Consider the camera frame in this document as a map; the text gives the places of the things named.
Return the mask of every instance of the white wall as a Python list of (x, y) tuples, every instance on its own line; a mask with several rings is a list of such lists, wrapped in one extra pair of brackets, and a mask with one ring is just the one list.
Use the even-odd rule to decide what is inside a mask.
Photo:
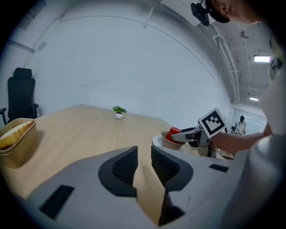
[[(10, 38), (30, 48), (37, 48), (36, 43), (45, 30), (66, 11), (70, 0), (45, 0), (47, 5), (31, 22), (26, 31), (16, 27)], [(30, 53), (7, 44), (0, 56), (0, 109), (6, 107), (8, 120), (8, 78), (13, 76), (16, 68), (23, 68)], [(4, 125), (0, 117), (0, 128)]]
[(83, 103), (120, 105), (178, 128), (196, 125), (214, 107), (228, 118), (229, 96), (219, 83), (224, 65), (202, 32), (159, 10), (143, 29), (145, 4), (83, 2), (45, 30), (34, 47), (47, 45), (25, 65), (44, 115)]
[(232, 111), (234, 109), (239, 109), (239, 110), (243, 110), (246, 112), (250, 112), (253, 113), (255, 115), (259, 115), (262, 116), (264, 118), (266, 118), (265, 114), (263, 113), (262, 109), (258, 106), (255, 105), (249, 105), (249, 104), (244, 104), (244, 103), (240, 103), (240, 104), (232, 104)]

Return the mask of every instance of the camera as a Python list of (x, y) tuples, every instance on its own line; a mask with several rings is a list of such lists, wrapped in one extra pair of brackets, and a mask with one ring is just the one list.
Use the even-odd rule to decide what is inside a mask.
[(202, 7), (200, 3), (192, 3), (191, 10), (193, 15), (205, 26), (210, 24), (209, 17), (207, 15), (207, 10)]

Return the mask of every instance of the ceiling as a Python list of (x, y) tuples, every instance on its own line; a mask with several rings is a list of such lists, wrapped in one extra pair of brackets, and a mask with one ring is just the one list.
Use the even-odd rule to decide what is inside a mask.
[[(190, 9), (190, 4), (199, 2), (199, 0), (159, 0), (162, 4), (170, 7), (175, 12), (184, 17), (193, 26), (201, 26)], [(255, 63), (254, 55), (269, 55), (271, 48), (269, 46), (270, 32), (265, 25), (258, 23), (255, 25), (244, 25), (236, 22), (221, 24), (210, 18), (208, 27), (202, 31), (212, 39), (215, 35), (213, 26), (219, 28), (225, 39), (229, 43), (232, 58), (236, 63), (240, 99), (239, 103), (254, 104), (255, 101), (249, 100), (249, 97), (260, 98), (264, 90), (269, 86), (268, 64)], [(240, 33), (244, 31), (247, 38), (241, 38)]]
[[(255, 103), (249, 97), (260, 98), (269, 86), (268, 63), (254, 62), (254, 55), (270, 55), (270, 31), (261, 23), (244, 25), (235, 22), (227, 24), (214, 23), (230, 43), (233, 57), (239, 71), (240, 102)], [(248, 38), (241, 38), (245, 31)]]

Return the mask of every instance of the office chair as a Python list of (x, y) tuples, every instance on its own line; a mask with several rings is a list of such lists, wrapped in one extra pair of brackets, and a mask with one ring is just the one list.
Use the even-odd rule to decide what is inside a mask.
[[(9, 97), (9, 122), (18, 118), (35, 119), (37, 117), (37, 103), (32, 104), (32, 96), (35, 88), (35, 79), (32, 79), (32, 70), (27, 68), (16, 68), (13, 77), (8, 79)], [(4, 124), (6, 118), (4, 112), (6, 108), (0, 110)]]

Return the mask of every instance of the red object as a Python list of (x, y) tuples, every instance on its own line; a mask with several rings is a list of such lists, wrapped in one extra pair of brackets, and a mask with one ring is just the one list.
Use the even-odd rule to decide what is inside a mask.
[(181, 133), (181, 130), (179, 130), (178, 128), (175, 128), (175, 127), (172, 127), (170, 130), (169, 130), (169, 133), (167, 134), (167, 137), (166, 139), (173, 142), (173, 143), (179, 143), (178, 141), (174, 141), (172, 138), (171, 138), (171, 135), (172, 134), (177, 134), (177, 133)]

